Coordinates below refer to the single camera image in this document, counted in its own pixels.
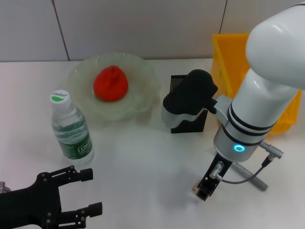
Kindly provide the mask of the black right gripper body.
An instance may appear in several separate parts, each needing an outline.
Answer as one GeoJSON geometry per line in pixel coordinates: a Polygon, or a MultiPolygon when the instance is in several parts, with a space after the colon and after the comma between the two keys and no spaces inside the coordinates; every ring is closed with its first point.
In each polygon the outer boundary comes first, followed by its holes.
{"type": "Polygon", "coordinates": [[[223,164],[224,164],[222,170],[219,173],[219,175],[222,177],[226,174],[226,172],[228,171],[228,169],[230,168],[230,166],[232,164],[231,161],[223,158],[219,153],[217,153],[215,155],[212,163],[210,164],[209,169],[207,170],[207,172],[205,173],[204,177],[201,180],[201,188],[204,188],[206,190],[215,190],[217,188],[220,181],[217,180],[216,178],[215,179],[210,178],[209,175],[219,161],[223,162],[223,164]]]}

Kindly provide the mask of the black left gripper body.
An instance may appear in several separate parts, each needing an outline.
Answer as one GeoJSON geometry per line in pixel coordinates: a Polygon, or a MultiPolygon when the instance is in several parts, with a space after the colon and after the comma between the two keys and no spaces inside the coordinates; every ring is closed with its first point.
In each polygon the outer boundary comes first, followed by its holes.
{"type": "Polygon", "coordinates": [[[0,227],[14,229],[27,225],[46,228],[61,212],[59,187],[55,173],[43,172],[29,187],[0,195],[0,227]]]}

